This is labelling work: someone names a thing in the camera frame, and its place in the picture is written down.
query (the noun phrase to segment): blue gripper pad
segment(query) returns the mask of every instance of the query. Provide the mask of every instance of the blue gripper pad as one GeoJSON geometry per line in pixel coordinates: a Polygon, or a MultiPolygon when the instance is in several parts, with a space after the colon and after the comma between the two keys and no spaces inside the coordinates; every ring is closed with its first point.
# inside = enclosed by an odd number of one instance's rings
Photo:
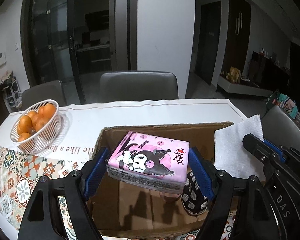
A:
{"type": "Polygon", "coordinates": [[[108,158],[108,155],[109,150],[107,148],[103,148],[96,154],[95,158],[93,159],[96,159],[97,161],[85,181],[83,197],[86,199],[86,201],[96,193],[100,185],[103,175],[106,172],[106,159],[108,158]]]}
{"type": "Polygon", "coordinates": [[[268,140],[264,139],[263,141],[265,145],[267,145],[271,150],[278,154],[279,159],[282,163],[285,163],[286,159],[283,157],[283,152],[277,146],[269,142],[268,140]]]}
{"type": "Polygon", "coordinates": [[[202,195],[213,200],[219,187],[215,176],[217,169],[202,157],[196,147],[189,149],[188,159],[202,195]]]}

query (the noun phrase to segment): basket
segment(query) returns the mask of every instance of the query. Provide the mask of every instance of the basket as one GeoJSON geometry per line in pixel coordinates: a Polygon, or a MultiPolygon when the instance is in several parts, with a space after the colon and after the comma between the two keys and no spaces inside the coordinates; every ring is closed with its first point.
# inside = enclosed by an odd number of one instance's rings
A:
{"type": "Polygon", "coordinates": [[[44,150],[46,147],[50,146],[53,142],[53,140],[57,137],[57,135],[60,132],[61,129],[61,116],[59,113],[59,104],[57,101],[54,101],[52,99],[47,99],[44,101],[41,101],[39,103],[34,104],[33,106],[29,107],[26,111],[22,113],[22,115],[18,118],[18,120],[15,122],[15,124],[12,127],[12,130],[10,132],[10,139],[18,146],[18,148],[27,154],[37,154],[44,150]],[[52,116],[52,118],[49,120],[49,122],[42,127],[37,133],[29,137],[28,139],[18,142],[19,135],[17,133],[17,126],[19,124],[20,118],[24,115],[27,115],[30,111],[35,110],[38,112],[38,109],[40,106],[45,106],[48,103],[54,105],[56,107],[56,112],[52,116]]]}

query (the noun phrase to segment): chair backrest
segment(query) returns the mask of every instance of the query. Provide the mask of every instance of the chair backrest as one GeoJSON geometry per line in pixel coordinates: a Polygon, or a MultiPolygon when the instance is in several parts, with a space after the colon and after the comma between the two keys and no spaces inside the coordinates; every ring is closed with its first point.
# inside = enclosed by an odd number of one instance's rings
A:
{"type": "Polygon", "coordinates": [[[263,137],[273,144],[300,151],[300,128],[279,106],[272,107],[261,120],[263,137]]]}
{"type": "Polygon", "coordinates": [[[26,110],[35,103],[46,99],[56,100],[59,106],[67,106],[63,85],[60,80],[46,82],[25,90],[22,93],[22,109],[26,110]]]}
{"type": "Polygon", "coordinates": [[[98,103],[178,99],[174,74],[151,71],[116,71],[100,78],[98,103]]]}

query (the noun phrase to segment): bolt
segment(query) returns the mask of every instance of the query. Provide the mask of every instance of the bolt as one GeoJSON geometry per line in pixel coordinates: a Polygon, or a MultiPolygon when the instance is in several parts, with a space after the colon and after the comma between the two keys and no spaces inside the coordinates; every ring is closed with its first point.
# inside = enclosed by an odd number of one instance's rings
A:
{"type": "Polygon", "coordinates": [[[223,177],[226,174],[226,171],[224,170],[218,170],[218,174],[223,177]]]}
{"type": "Polygon", "coordinates": [[[256,182],[256,181],[259,180],[259,178],[258,178],[256,175],[251,175],[251,176],[249,177],[249,179],[251,179],[251,180],[254,181],[254,182],[256,182]]]}
{"type": "Polygon", "coordinates": [[[48,176],[47,175],[43,175],[39,178],[40,182],[45,182],[48,180],[48,176]]]}
{"type": "Polygon", "coordinates": [[[71,175],[74,176],[74,177],[78,176],[79,174],[80,174],[80,171],[79,171],[79,170],[73,170],[73,171],[71,172],[71,175]]]}

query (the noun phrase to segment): black and white patterned shoe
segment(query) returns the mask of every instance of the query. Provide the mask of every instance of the black and white patterned shoe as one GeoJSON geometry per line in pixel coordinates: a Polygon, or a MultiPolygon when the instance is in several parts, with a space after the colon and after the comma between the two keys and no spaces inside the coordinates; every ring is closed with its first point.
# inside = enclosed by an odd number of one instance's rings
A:
{"type": "Polygon", "coordinates": [[[201,215],[207,210],[208,199],[202,196],[192,171],[187,174],[186,185],[183,188],[181,201],[186,212],[191,216],[201,215]]]}

